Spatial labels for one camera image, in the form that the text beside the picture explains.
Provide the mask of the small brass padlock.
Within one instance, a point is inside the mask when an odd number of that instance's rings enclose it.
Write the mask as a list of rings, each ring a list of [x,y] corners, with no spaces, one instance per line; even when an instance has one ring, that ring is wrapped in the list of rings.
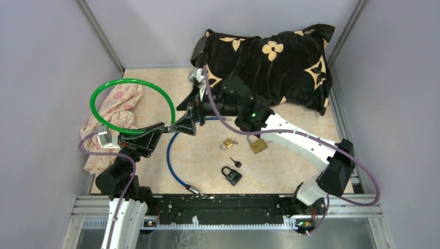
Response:
[[[234,146],[236,144],[236,141],[233,139],[226,139],[224,140],[221,144],[220,144],[220,149],[221,150],[227,150],[230,147]]]

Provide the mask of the blue cable lock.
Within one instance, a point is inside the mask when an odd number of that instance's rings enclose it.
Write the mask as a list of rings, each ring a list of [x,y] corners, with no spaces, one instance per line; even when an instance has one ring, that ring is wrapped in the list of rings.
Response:
[[[228,163],[219,148],[220,139],[216,137],[220,124],[218,118],[211,117],[198,136],[176,133],[171,137],[166,148],[166,163],[184,193],[203,195],[227,191],[221,168]]]

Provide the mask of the green cable lock loop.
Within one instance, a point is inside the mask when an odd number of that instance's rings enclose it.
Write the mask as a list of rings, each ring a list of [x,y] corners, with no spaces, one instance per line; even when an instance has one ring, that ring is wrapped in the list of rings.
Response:
[[[126,85],[126,84],[135,84],[135,85],[145,86],[145,87],[153,89],[154,91],[159,93],[165,99],[165,101],[167,102],[168,107],[170,109],[170,115],[171,115],[170,123],[171,123],[171,125],[174,125],[176,123],[176,110],[175,110],[174,103],[173,103],[171,97],[162,88],[160,88],[158,85],[156,85],[154,83],[151,83],[149,81],[145,81],[142,79],[123,78],[123,79],[116,79],[116,80],[108,81],[108,82],[100,85],[99,87],[97,87],[93,91],[93,93],[91,94],[91,97],[89,100],[90,111],[91,111],[92,116],[100,124],[105,125],[108,128],[110,128],[111,130],[115,130],[115,131],[122,133],[122,134],[128,134],[128,135],[143,134],[143,131],[141,131],[140,129],[122,128],[122,127],[118,127],[114,124],[111,124],[109,121],[105,120],[104,117],[101,116],[101,114],[99,113],[99,111],[96,108],[95,101],[102,91],[104,91],[107,88],[114,87],[116,85]]]

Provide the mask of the black Kaijing padlock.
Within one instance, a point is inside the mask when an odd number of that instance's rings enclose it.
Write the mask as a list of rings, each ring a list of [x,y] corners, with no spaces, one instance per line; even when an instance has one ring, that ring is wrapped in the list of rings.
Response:
[[[242,179],[242,174],[238,171],[231,169],[228,166],[224,166],[221,169],[221,173],[225,177],[225,179],[232,185],[236,186],[236,184]]]

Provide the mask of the large brass padlock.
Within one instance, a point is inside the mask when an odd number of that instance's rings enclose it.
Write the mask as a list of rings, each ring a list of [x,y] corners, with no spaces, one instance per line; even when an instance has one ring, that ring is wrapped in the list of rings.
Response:
[[[254,154],[261,153],[268,148],[267,143],[259,137],[256,140],[252,141],[251,136],[247,135],[246,140]]]

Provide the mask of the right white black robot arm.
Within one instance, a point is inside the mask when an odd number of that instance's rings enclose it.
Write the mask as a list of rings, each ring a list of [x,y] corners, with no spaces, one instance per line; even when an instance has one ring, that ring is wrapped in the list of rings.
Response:
[[[203,125],[207,117],[215,116],[236,134],[259,136],[309,160],[319,172],[301,183],[293,194],[292,207],[299,214],[307,213],[315,201],[326,195],[343,196],[355,162],[350,141],[322,139],[292,124],[252,99],[250,88],[237,76],[220,81],[219,102],[227,107],[226,116],[235,118],[233,126],[227,124],[211,91],[210,81],[200,72],[197,69],[188,76],[192,91],[184,101],[187,111],[173,128],[195,135],[197,119]]]

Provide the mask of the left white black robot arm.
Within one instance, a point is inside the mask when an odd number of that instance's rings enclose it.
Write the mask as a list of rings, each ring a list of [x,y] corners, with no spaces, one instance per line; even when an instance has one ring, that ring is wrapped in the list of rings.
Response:
[[[137,129],[136,134],[112,135],[107,127],[98,129],[99,145],[116,149],[115,161],[95,181],[101,194],[110,198],[103,248],[135,247],[143,216],[156,207],[151,189],[139,184],[136,163],[152,155],[166,130],[163,122]]]

